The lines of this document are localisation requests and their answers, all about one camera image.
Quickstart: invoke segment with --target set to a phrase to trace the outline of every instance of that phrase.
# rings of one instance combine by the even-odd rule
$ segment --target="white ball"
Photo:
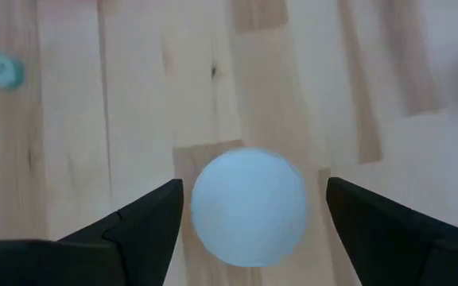
[[[265,149],[214,159],[193,188],[192,220],[206,249],[231,265],[277,264],[305,232],[305,182],[297,168]]]

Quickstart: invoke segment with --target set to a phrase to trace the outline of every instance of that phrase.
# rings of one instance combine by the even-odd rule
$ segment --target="wooden floor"
[[[304,173],[293,255],[225,265],[184,222],[165,285],[357,285],[341,176],[458,226],[458,1],[0,0],[0,239],[58,239],[242,145]]]

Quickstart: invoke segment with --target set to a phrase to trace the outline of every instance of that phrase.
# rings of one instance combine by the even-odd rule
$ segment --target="wooden surface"
[[[305,236],[239,269],[185,215],[165,285],[357,285],[328,176],[458,226],[458,2],[0,0],[0,50],[27,73],[0,91],[0,239],[60,238],[174,176],[188,194],[240,145],[303,172]]]

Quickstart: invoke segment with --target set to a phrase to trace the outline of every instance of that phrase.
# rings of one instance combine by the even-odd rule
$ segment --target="wood grain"
[[[273,29],[287,24],[285,0],[231,0],[236,33]]]
[[[176,177],[182,178],[184,184],[185,206],[181,237],[184,243],[188,285],[262,285],[259,268],[241,268],[225,264],[204,248],[192,224],[190,202],[197,177],[203,168],[217,156],[242,146],[242,141],[229,141],[173,150]]]
[[[358,138],[337,2],[288,1],[293,58],[320,168],[358,163]]]
[[[26,66],[26,81],[19,90],[0,90],[0,239],[45,238],[36,1],[0,0],[0,51]]]
[[[173,177],[173,132],[161,50],[161,2],[100,2],[113,208]]]
[[[347,69],[351,83],[352,102],[355,105],[358,134],[358,162],[366,164],[382,159],[381,138],[375,120],[373,106],[363,67],[362,51],[354,28],[351,1],[338,0],[339,18],[346,47]]]
[[[96,0],[38,2],[49,237],[111,212]]]
[[[408,116],[443,107],[425,45],[424,20],[418,0],[374,0]]]
[[[219,0],[164,0],[161,48],[175,147],[241,138]]]

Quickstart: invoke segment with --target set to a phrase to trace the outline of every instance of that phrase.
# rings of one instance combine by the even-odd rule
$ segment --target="wooden plank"
[[[358,162],[366,164],[382,159],[381,138],[375,120],[368,87],[367,75],[363,66],[362,51],[351,3],[339,0],[339,14],[342,34],[346,46],[347,69],[351,83],[351,97],[355,105],[356,130],[358,133]]]
[[[96,0],[40,0],[49,237],[111,212]]]
[[[274,148],[287,149],[289,140],[299,146],[312,143],[310,114],[297,85],[289,30],[235,35],[231,48],[246,144],[274,141]]]
[[[173,108],[165,89],[161,3],[100,2],[112,207],[122,207],[169,181]]]
[[[163,1],[162,51],[174,146],[241,138],[221,1]]]
[[[36,1],[0,0],[0,51],[26,68],[23,86],[0,90],[0,239],[46,238]]]
[[[225,264],[204,248],[192,224],[190,202],[197,177],[203,168],[217,156],[242,146],[242,141],[228,141],[174,149],[175,173],[177,177],[183,179],[184,184],[185,207],[181,236],[184,243],[187,285],[262,285],[260,268],[242,268]]]
[[[285,0],[231,0],[237,33],[273,29],[287,24]]]
[[[374,0],[382,34],[402,89],[407,116],[437,111],[443,100],[434,81],[425,44],[424,19],[418,0]]]
[[[290,1],[293,57],[322,168],[381,160],[378,123],[346,2]]]

